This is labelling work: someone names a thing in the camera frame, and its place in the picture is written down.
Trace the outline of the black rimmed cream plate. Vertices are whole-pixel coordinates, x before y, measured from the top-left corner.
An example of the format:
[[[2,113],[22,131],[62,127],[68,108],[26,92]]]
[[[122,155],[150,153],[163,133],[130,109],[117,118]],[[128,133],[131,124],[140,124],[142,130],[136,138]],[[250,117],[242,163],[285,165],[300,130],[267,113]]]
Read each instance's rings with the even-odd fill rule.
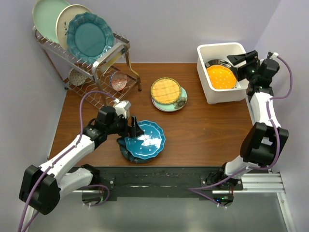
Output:
[[[205,63],[206,68],[209,68],[210,66],[214,66],[214,65],[221,65],[229,69],[233,68],[233,65],[230,62],[226,60],[222,60],[222,59],[212,59]]]

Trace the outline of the red patterned small bowl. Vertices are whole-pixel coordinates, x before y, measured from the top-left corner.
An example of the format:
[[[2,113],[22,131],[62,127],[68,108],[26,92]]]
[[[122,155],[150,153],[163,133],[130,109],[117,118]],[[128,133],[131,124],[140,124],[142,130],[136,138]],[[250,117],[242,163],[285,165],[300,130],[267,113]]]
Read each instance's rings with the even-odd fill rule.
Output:
[[[127,75],[122,71],[116,71],[111,75],[110,84],[116,91],[121,91],[126,87]]]

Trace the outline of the dark teal round plate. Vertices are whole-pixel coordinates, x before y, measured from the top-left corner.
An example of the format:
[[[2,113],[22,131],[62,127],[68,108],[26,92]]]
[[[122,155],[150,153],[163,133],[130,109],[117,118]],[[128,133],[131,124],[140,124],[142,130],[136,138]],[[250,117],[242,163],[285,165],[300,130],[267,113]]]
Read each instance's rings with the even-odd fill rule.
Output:
[[[144,159],[144,160],[141,158],[136,158],[127,150],[122,150],[121,153],[127,161],[134,163],[134,164],[145,164],[153,160],[153,158]]]

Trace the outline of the yellow woven pattern plate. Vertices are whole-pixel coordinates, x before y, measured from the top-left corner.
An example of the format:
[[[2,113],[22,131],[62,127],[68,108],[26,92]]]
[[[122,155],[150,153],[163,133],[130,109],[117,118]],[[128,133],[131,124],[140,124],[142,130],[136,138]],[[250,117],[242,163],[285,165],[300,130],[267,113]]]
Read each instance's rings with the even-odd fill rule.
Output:
[[[155,80],[151,86],[151,96],[159,104],[172,104],[181,95],[180,84],[168,77]]]

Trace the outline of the dark blue square plate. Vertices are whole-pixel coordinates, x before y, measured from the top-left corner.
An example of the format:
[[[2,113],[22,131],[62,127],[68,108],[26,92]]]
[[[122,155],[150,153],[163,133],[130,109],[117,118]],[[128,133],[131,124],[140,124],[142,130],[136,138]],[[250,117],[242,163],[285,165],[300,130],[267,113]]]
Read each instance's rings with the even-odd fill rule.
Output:
[[[118,138],[116,141],[117,141],[117,143],[119,144],[120,151],[121,151],[123,157],[124,157],[125,159],[127,159],[127,158],[128,158],[128,150],[127,150],[127,148],[126,148],[126,143],[125,143],[124,137],[120,137],[120,138]]]

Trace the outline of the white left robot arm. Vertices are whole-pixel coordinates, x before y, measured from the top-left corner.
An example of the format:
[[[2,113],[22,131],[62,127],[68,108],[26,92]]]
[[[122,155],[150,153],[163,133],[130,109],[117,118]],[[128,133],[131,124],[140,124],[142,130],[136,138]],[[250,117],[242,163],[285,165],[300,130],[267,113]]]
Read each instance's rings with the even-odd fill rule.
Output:
[[[71,168],[83,157],[93,152],[111,134],[122,138],[143,135],[135,116],[128,125],[128,101],[114,106],[103,106],[96,118],[81,129],[80,135],[51,160],[26,168],[19,192],[19,199],[43,215],[49,214],[65,195],[79,189],[96,189],[101,183],[100,171],[89,164],[71,173]]]

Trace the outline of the mint green large plate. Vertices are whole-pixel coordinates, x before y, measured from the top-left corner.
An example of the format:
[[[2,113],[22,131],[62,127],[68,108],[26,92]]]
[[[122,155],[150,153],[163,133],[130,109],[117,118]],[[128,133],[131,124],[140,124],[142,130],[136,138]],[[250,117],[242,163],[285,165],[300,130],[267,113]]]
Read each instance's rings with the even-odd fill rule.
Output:
[[[52,42],[58,43],[56,21],[63,9],[70,6],[66,0],[38,0],[32,10],[37,31]]]

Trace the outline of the metal dish rack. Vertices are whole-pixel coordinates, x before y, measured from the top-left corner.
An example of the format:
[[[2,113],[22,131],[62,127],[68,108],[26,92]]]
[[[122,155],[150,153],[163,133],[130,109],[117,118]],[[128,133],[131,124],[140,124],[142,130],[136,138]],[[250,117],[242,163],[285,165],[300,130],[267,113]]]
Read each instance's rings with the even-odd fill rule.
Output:
[[[86,100],[96,108],[111,104],[113,97],[120,100],[125,99],[134,88],[137,88],[138,91],[142,91],[140,75],[134,71],[131,66],[129,55],[130,41],[121,34],[114,33],[115,45],[107,54],[100,57],[98,61],[94,64],[90,64],[82,61],[80,58],[74,57],[69,51],[65,51],[59,44],[42,36],[35,27],[32,28],[32,33],[66,90],[72,90],[81,97],[90,91],[103,91],[108,93],[108,95],[104,95],[96,92],[86,97]],[[71,70],[76,70],[86,76],[85,82],[79,86],[73,85],[72,81],[69,80],[68,74],[60,74],[58,68],[50,58],[50,55],[57,57],[62,64],[68,65]],[[128,81],[124,89],[115,90],[110,83],[110,77],[113,73],[120,71],[120,69],[116,67],[116,63],[121,58],[125,58],[126,61],[127,69],[123,72],[128,77]]]

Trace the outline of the teal scalloped large plate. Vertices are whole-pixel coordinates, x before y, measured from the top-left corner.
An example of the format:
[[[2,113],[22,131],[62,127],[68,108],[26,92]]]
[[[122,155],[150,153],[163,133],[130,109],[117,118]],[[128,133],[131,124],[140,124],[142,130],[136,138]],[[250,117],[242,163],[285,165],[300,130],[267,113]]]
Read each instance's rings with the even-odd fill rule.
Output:
[[[114,46],[114,36],[103,18],[83,13],[69,22],[66,42],[74,57],[93,64]]]

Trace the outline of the teal dotted scalloped plate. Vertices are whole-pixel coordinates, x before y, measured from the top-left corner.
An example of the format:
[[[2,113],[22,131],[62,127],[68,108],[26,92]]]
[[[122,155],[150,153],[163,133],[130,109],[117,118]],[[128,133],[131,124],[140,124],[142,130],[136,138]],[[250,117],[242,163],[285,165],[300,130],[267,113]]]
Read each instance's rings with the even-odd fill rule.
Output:
[[[133,157],[141,160],[155,158],[165,146],[166,137],[163,129],[149,120],[139,121],[138,126],[143,134],[136,138],[126,137],[126,149]]]

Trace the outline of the mint floral plate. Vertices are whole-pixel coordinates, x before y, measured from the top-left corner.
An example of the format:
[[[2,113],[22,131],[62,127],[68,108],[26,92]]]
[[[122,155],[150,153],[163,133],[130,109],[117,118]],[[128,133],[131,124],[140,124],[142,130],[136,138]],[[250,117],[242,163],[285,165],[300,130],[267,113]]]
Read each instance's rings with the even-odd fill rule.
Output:
[[[183,87],[181,87],[181,95],[176,100],[176,102],[174,102],[172,104],[160,104],[152,98],[152,103],[154,104],[154,106],[157,109],[159,109],[163,112],[175,112],[175,111],[182,109],[185,106],[187,99],[188,99],[187,93],[186,93],[185,89]]]

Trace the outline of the white plastic bin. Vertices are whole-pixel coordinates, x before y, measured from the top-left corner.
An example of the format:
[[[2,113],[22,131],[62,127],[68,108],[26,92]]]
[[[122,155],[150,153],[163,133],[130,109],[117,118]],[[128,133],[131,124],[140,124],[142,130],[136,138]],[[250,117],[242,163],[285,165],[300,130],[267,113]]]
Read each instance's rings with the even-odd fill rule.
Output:
[[[244,47],[237,42],[203,44],[197,47],[197,72],[206,96],[207,103],[238,102],[246,97],[248,81],[246,79],[236,82],[232,89],[215,89],[211,84],[205,64],[211,60],[228,62],[228,55],[244,54]]]

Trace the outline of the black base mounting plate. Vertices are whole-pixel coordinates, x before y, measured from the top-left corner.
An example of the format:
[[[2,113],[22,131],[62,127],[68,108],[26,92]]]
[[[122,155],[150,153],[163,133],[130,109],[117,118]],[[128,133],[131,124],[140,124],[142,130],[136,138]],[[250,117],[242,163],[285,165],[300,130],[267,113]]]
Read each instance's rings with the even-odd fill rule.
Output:
[[[233,177],[224,183],[224,169],[215,167],[84,167],[94,173],[91,190],[105,185],[109,201],[118,198],[214,198],[217,202],[231,202],[231,192],[242,190],[242,181]]]

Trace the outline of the cream floral large plate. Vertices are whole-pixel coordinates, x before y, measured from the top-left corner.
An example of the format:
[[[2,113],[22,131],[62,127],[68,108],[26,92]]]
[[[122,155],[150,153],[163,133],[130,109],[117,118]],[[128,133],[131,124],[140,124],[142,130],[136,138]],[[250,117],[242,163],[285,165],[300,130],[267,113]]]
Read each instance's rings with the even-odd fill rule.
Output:
[[[83,5],[73,4],[67,6],[60,12],[56,20],[56,36],[59,45],[64,51],[67,51],[69,48],[66,42],[66,34],[69,27],[69,22],[72,21],[76,15],[83,13],[92,13],[92,11]]]

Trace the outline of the white patterned small bowl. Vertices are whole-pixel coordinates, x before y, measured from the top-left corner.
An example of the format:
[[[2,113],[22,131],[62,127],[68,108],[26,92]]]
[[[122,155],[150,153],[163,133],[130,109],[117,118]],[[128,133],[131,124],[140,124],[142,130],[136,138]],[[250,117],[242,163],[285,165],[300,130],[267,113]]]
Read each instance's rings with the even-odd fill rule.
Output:
[[[77,87],[85,83],[85,81],[87,80],[87,76],[72,68],[69,71],[68,80],[70,84]]]

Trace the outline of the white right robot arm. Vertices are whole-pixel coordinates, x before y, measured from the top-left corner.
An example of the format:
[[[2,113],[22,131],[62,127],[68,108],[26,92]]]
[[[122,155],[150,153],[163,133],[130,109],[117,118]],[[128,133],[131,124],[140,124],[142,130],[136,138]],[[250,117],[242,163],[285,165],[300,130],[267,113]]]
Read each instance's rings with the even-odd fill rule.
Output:
[[[275,60],[277,56],[269,52],[266,59],[260,60],[255,50],[227,56],[237,73],[237,80],[248,81],[246,95],[253,126],[242,142],[239,155],[206,177],[206,188],[229,189],[244,174],[252,170],[268,170],[277,162],[289,137],[288,130],[283,129],[276,119],[273,107],[276,97],[271,83],[280,69]]]

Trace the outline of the orange dotted scalloped plate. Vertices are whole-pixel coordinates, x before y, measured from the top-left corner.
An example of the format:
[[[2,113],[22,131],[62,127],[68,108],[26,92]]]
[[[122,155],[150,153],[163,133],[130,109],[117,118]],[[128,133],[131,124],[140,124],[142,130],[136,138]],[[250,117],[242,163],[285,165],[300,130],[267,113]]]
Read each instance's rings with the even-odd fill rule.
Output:
[[[223,65],[212,65],[206,70],[213,88],[233,89],[236,86],[236,77],[229,68]]]

